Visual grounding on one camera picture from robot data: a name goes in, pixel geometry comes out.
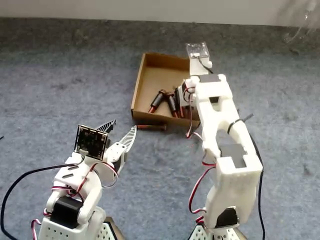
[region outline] black wire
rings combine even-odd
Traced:
[[[4,224],[4,219],[5,219],[5,208],[6,208],[6,204],[7,204],[7,200],[9,195],[11,194],[12,190],[15,188],[15,186],[22,180],[24,179],[26,176],[30,175],[30,174],[34,174],[34,173],[38,173],[38,172],[42,172],[42,171],[46,171],[46,170],[51,170],[51,169],[59,169],[59,168],[65,168],[65,167],[74,167],[77,166],[79,164],[81,164],[83,161],[85,160],[84,156],[82,156],[81,158],[81,162],[79,163],[70,163],[70,164],[61,164],[61,165],[55,165],[55,166],[48,166],[48,167],[43,167],[43,168],[38,168],[35,170],[31,170],[31,171],[27,171],[24,174],[22,174],[20,177],[18,177],[14,183],[10,186],[10,188],[8,189],[8,191],[6,192],[3,201],[2,201],[2,206],[1,206],[1,214],[0,214],[0,226],[1,226],[1,230],[3,232],[4,235],[6,235],[9,239],[11,240],[18,240],[17,238],[15,238],[14,236],[12,236],[6,229],[5,229],[5,224]]]
[[[234,121],[233,123],[231,123],[228,127],[228,130],[227,130],[227,133],[229,134],[232,126],[239,122],[239,121],[243,121],[245,122],[246,120],[248,120],[249,118],[251,118],[253,116],[253,114],[250,114],[249,116],[247,116],[245,118],[245,120],[242,120],[242,119],[238,119],[236,121]],[[263,177],[264,177],[264,169],[263,169],[263,166],[264,166],[264,163],[262,161],[262,158],[261,158],[261,155],[260,155],[260,152],[259,152],[259,149],[258,149],[258,146],[254,140],[254,138],[252,137],[252,135],[249,133],[250,135],[250,138],[251,138],[251,141],[252,141],[252,144],[254,146],[254,149],[255,149],[255,152],[256,152],[256,155],[258,156],[260,162],[261,162],[261,165],[262,165],[262,172],[261,172],[261,175],[260,175],[260,180],[259,180],[259,188],[258,188],[258,212],[259,212],[259,218],[260,218],[260,222],[261,222],[261,228],[262,228],[262,240],[265,240],[266,239],[266,229],[265,229],[265,225],[264,225],[264,220],[262,218],[262,213],[261,213],[261,191],[262,191],[262,181],[263,181]]]
[[[210,68],[208,68],[207,66],[205,66],[205,65],[203,64],[203,62],[201,61],[200,57],[197,57],[197,58],[198,58],[198,60],[199,60],[199,63],[202,65],[202,67],[205,68],[205,70],[207,70],[207,71],[208,71],[209,73],[211,73],[211,74],[214,73]]]
[[[258,156],[262,167],[264,166],[264,163],[262,161],[259,149],[257,147],[257,144],[254,140],[254,138],[251,136],[251,134],[249,133],[251,141],[253,143],[254,149],[256,151],[256,155]],[[265,225],[264,225],[264,220],[262,218],[262,213],[261,213],[261,190],[262,190],[262,180],[263,180],[263,176],[264,176],[264,170],[262,169],[261,175],[260,175],[260,181],[259,181],[259,189],[258,189],[258,211],[259,211],[259,218],[260,218],[260,222],[261,222],[261,227],[262,227],[262,240],[265,240],[266,238],[266,230],[265,230]]]

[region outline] white wall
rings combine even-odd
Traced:
[[[0,16],[292,25],[288,16],[306,1],[0,0]]]

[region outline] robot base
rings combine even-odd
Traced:
[[[207,233],[204,227],[199,224],[195,226],[188,240],[247,240],[243,233],[237,228],[226,229],[222,236],[214,236]]]

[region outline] wire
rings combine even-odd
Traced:
[[[70,196],[73,195],[73,194],[78,195],[80,197],[80,199],[81,199],[81,202],[84,203],[84,201],[85,201],[84,197],[80,194],[80,192],[77,192],[77,190],[73,189],[70,186],[53,186],[53,187],[51,187],[51,190],[59,190],[59,189],[60,190],[68,190],[67,193]]]
[[[252,135],[249,133],[251,141],[253,143],[254,149],[256,151],[256,155],[258,156],[262,167],[264,167],[264,163],[262,161],[259,149],[257,147],[257,144],[254,140],[254,138],[252,137]],[[261,192],[262,192],[262,180],[264,177],[264,169],[262,169],[261,175],[260,175],[260,181],[259,181],[259,189],[258,189],[258,212],[259,212],[259,218],[260,218],[260,222],[261,222],[261,228],[262,228],[262,240],[266,239],[266,229],[265,229],[265,224],[264,224],[264,219],[262,217],[262,212],[261,212]]]
[[[202,165],[207,166],[207,167],[214,167],[215,168],[217,166],[216,163],[207,163],[207,162],[204,161],[206,156],[207,156],[207,149],[204,150],[204,155],[203,155],[202,161],[201,161]]]
[[[201,175],[201,177],[198,179],[198,181],[196,181],[194,187],[193,187],[193,190],[191,192],[191,195],[189,197],[189,211],[192,213],[192,214],[197,214],[199,212],[207,212],[205,208],[198,208],[196,210],[192,210],[192,201],[194,199],[194,196],[196,194],[196,191],[199,187],[199,184],[201,183],[202,179],[207,175],[207,173],[211,170],[211,169],[214,169],[215,167],[210,167],[208,168],[207,170],[204,171],[204,173]]]
[[[185,137],[187,139],[189,139],[191,137],[191,131],[192,131],[192,106],[191,106],[191,100],[190,100],[190,97],[191,95],[189,95],[189,107],[190,107],[190,127],[189,127],[189,130],[186,132],[185,134]]]
[[[183,96],[183,100],[185,101],[185,102],[189,102],[189,100],[190,100],[190,98],[191,98],[191,94],[194,94],[195,93],[195,91],[193,91],[193,92],[189,92],[189,89],[195,89],[196,87],[194,87],[194,86],[191,86],[191,87],[187,87],[184,91],[183,91],[183,93],[182,93],[182,96]],[[189,100],[186,100],[186,93],[188,93],[189,94]]]
[[[211,74],[214,73],[210,68],[208,68],[207,66],[205,66],[205,65],[203,64],[203,62],[201,61],[200,57],[197,57],[197,58],[198,58],[198,60],[199,60],[199,63],[202,65],[202,67],[203,67],[205,70],[207,70],[207,71],[208,71],[209,73],[211,73]]]
[[[31,221],[32,240],[37,240],[35,224],[41,225],[41,222],[39,221],[39,219],[36,218]]]
[[[79,163],[70,163],[70,164],[61,164],[61,165],[55,165],[55,166],[47,166],[47,167],[43,167],[43,168],[38,168],[35,170],[31,170],[31,171],[27,171],[24,174],[22,174],[20,177],[18,177],[13,184],[9,187],[8,191],[5,193],[5,196],[3,198],[2,201],[2,205],[1,205],[1,213],[0,213],[0,227],[1,230],[3,232],[4,235],[6,235],[9,239],[11,240],[18,240],[17,238],[15,238],[14,236],[12,236],[5,228],[5,208],[6,208],[6,204],[7,204],[7,200],[11,194],[11,192],[13,191],[13,189],[15,188],[15,186],[25,177],[31,175],[31,174],[35,174],[38,172],[42,172],[42,171],[46,171],[46,170],[52,170],[52,169],[60,169],[60,168],[65,168],[65,167],[75,167],[80,165],[83,161],[85,160],[85,156],[81,157],[81,161]]]
[[[84,184],[85,184],[86,181],[87,181],[87,176],[88,176],[88,174],[89,174],[90,172],[92,172],[92,171],[95,169],[96,165],[98,165],[98,164],[104,164],[104,165],[106,165],[109,169],[111,169],[111,171],[113,172],[113,174],[116,176],[116,180],[115,180],[111,185],[109,185],[109,186],[107,186],[107,187],[110,188],[110,187],[112,187],[112,186],[114,186],[114,185],[116,184],[116,182],[118,181],[119,175],[118,175],[117,171],[115,170],[115,168],[114,168],[113,166],[111,166],[111,165],[110,165],[109,163],[107,163],[107,162],[99,161],[99,162],[96,162],[95,164],[93,164],[93,165],[90,167],[89,171],[86,173],[85,177],[83,178],[82,183],[78,186],[78,188],[77,188],[77,190],[75,191],[75,193],[70,194],[71,197],[74,197],[75,195],[80,194],[80,191],[81,191],[82,187],[84,186]]]
[[[45,208],[45,209],[43,210],[43,215],[44,215],[45,217],[50,217],[50,216],[51,216],[51,213],[47,211],[47,208]]]

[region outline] cardboard box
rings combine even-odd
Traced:
[[[155,113],[148,113],[151,102],[161,89],[174,92],[184,79],[189,78],[189,59],[160,53],[144,53],[137,76],[131,114],[138,124],[175,124],[189,126],[188,118],[172,117],[163,102]],[[192,111],[192,125],[200,124],[196,110]]]

